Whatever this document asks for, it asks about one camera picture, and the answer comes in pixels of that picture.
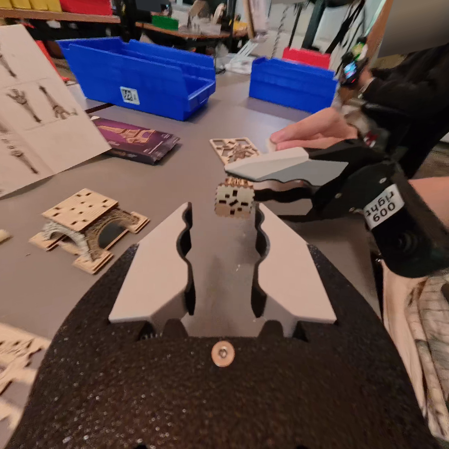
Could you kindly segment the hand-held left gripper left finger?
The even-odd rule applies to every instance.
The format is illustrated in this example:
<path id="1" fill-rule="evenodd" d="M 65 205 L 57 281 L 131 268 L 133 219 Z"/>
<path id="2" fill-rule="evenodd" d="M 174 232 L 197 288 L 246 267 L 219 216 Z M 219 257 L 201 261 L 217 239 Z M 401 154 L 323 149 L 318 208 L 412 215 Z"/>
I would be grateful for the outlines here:
<path id="1" fill-rule="evenodd" d="M 194 314 L 193 269 L 186 257 L 192 226 L 192 204 L 185 202 L 140 240 L 110 323 L 147 322 L 162 332 L 167 321 Z"/>

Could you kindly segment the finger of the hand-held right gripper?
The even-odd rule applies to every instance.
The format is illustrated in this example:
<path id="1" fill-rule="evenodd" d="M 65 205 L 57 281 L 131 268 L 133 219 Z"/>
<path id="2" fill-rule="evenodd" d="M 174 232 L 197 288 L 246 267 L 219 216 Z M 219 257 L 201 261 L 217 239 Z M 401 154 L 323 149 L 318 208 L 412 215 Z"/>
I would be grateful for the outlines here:
<path id="1" fill-rule="evenodd" d="M 228 175 L 251 182 L 305 181 L 323 186 L 337 178 L 348 166 L 345 161 L 312 159 L 303 148 L 295 147 L 241 159 L 225 165 Z"/>
<path id="2" fill-rule="evenodd" d="M 276 201 L 278 203 L 292 203 L 300 199 L 311 199 L 317 187 L 306 181 L 263 181 L 255 182 L 254 200 L 260 203 Z"/>

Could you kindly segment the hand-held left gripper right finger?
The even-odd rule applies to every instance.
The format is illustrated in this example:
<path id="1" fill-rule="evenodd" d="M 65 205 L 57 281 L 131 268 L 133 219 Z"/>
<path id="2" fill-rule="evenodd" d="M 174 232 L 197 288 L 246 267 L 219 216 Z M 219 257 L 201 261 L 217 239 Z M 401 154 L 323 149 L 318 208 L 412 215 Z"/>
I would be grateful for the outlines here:
<path id="1" fill-rule="evenodd" d="M 277 321 L 284 335 L 299 322 L 335 324 L 337 317 L 307 242 L 265 205 L 255 208 L 251 308 L 260 322 Z"/>

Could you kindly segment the wooden tower model spire section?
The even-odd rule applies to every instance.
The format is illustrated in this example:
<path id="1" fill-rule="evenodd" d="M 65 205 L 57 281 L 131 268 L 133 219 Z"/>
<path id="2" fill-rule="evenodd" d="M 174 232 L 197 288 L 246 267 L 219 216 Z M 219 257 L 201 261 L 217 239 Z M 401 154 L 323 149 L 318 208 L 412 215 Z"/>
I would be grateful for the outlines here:
<path id="1" fill-rule="evenodd" d="M 220 217 L 249 219 L 254 196 L 253 183 L 236 177 L 227 177 L 216 189 L 215 214 Z"/>

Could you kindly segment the person's right hand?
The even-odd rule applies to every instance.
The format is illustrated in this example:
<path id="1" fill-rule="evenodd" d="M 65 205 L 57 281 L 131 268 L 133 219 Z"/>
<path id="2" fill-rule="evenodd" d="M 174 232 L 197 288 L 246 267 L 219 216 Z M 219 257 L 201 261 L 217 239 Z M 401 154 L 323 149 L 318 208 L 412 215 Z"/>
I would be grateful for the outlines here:
<path id="1" fill-rule="evenodd" d="M 357 138 L 358 130 L 346 122 L 340 111 L 330 107 L 272 133 L 269 141 L 280 151 L 295 147 L 327 149 Z"/>

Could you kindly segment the purple model kit box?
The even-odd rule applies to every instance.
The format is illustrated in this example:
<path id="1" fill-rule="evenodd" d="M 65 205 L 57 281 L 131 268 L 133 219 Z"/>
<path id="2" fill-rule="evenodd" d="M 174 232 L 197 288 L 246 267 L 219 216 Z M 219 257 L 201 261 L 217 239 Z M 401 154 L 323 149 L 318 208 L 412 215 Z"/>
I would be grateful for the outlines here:
<path id="1" fill-rule="evenodd" d="M 180 142 L 180 138 L 166 132 L 138 127 L 114 120 L 92 116 L 110 146 L 106 154 L 147 165 L 158 165 Z"/>

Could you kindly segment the blue plastic bin with tag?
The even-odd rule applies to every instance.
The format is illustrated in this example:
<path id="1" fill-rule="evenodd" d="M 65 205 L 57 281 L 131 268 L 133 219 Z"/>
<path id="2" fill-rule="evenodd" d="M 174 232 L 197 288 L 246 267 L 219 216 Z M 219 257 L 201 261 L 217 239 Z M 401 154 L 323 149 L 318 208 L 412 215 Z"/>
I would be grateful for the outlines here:
<path id="1" fill-rule="evenodd" d="M 120 37 L 57 41 L 85 97 L 185 121 L 216 90 L 213 57 Z"/>

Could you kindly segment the person's printed striped shirt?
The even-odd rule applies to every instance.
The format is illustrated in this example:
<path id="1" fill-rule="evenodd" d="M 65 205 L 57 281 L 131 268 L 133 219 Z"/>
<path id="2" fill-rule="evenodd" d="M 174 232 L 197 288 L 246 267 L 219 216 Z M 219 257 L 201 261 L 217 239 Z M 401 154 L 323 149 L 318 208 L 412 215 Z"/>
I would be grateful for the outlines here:
<path id="1" fill-rule="evenodd" d="M 449 446 L 448 270 L 404 278 L 381 263 L 383 323 L 398 350 L 421 413 L 442 448 Z"/>

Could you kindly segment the wooden sheet with numbered parts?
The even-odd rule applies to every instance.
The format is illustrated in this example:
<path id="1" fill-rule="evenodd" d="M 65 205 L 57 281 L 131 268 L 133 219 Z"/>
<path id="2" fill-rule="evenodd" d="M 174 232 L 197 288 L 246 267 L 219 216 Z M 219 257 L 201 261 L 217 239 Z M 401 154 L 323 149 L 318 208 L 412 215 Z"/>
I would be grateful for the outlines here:
<path id="1" fill-rule="evenodd" d="M 18 426 L 50 340 L 5 323 L 0 325 L 1 439 Z"/>

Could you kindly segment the paper instruction sheet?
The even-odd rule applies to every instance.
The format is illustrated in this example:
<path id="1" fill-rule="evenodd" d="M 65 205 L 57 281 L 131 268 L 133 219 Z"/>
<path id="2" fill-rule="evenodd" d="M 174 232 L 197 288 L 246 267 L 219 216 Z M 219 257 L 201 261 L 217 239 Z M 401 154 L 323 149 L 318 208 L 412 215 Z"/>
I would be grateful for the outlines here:
<path id="1" fill-rule="evenodd" d="M 5 196 L 109 150 L 22 25 L 0 29 L 0 193 Z"/>

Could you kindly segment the green box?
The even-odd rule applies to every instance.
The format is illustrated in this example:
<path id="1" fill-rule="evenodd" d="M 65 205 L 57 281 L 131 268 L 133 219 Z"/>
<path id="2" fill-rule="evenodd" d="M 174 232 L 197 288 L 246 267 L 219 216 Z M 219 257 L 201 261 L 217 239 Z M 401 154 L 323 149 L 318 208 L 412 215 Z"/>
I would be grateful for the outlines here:
<path id="1" fill-rule="evenodd" d="M 158 29 L 178 31 L 179 21 L 164 15 L 153 15 L 151 24 Z"/>

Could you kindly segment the red storage bin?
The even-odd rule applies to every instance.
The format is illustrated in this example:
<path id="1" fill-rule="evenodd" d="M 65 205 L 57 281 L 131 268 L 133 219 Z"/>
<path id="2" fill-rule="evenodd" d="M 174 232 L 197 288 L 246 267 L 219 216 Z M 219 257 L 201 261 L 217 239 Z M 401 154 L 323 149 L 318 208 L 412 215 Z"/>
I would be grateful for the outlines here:
<path id="1" fill-rule="evenodd" d="M 110 0 L 60 0 L 61 9 L 72 14 L 112 16 Z"/>

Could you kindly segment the wooden shelf board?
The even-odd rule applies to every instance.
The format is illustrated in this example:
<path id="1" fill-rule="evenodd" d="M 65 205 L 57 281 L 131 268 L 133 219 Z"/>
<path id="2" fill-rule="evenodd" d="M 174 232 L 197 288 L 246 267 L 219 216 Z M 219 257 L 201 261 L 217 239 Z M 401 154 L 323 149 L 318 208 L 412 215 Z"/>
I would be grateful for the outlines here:
<path id="1" fill-rule="evenodd" d="M 75 14 L 68 12 L 52 12 L 29 9 L 0 9 L 1 18 L 23 19 L 23 20 L 42 20 L 58 22 L 86 22 L 86 23 L 106 23 L 119 24 L 120 18 L 114 15 L 95 15 L 95 14 Z"/>

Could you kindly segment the yellow storage bins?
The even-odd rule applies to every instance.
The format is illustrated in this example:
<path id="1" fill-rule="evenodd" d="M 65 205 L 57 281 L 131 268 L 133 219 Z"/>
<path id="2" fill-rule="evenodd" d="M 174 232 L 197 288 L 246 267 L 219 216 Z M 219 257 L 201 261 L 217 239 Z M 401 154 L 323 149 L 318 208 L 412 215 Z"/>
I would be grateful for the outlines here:
<path id="1" fill-rule="evenodd" d="M 59 0 L 8 0 L 3 1 L 2 8 L 62 12 Z"/>

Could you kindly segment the empty wooden cut-out frame sheet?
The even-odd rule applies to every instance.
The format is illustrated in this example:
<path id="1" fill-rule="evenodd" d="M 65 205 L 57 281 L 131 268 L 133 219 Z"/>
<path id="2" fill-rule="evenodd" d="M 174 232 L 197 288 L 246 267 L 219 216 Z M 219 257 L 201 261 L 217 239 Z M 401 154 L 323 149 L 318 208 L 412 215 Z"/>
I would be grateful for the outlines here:
<path id="1" fill-rule="evenodd" d="M 260 156 L 259 150 L 248 138 L 210 139 L 209 142 L 224 165 Z"/>

